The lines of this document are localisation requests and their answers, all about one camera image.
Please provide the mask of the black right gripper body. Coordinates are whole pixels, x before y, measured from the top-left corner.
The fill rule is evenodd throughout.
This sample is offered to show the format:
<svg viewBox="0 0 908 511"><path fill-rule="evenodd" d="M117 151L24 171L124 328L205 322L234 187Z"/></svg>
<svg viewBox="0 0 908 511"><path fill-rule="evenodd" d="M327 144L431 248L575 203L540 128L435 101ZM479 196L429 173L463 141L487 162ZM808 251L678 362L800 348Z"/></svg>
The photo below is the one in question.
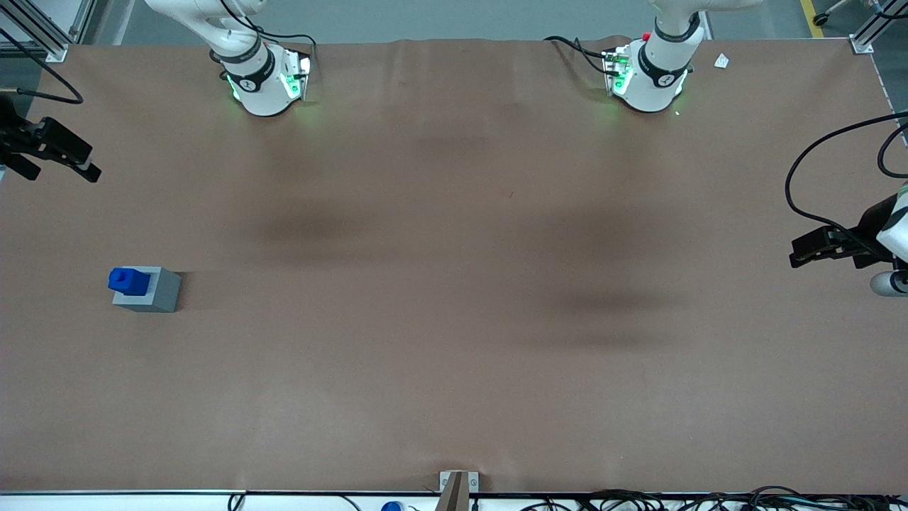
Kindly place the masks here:
<svg viewBox="0 0 908 511"><path fill-rule="evenodd" d="M1 160L10 160L14 155L32 155L43 158L37 132L45 120L32 122L23 119L14 108L8 96L1 97Z"/></svg>

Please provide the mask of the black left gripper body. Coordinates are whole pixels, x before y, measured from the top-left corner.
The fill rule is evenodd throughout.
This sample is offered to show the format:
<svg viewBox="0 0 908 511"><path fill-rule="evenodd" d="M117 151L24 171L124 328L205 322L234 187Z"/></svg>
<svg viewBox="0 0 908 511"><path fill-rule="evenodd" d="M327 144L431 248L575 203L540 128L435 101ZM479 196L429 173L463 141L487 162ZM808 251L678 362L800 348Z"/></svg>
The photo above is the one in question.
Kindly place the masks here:
<svg viewBox="0 0 908 511"><path fill-rule="evenodd" d="M873 253L869 248L858 249L856 255L852 256L855 269L868 268L875 264L891 264L892 269L899 269L899 259L876 239L892 216L896 202L897 195L890 195L885 200L879 201L866 209L857 226L851 229L854 236L873 248Z"/></svg>

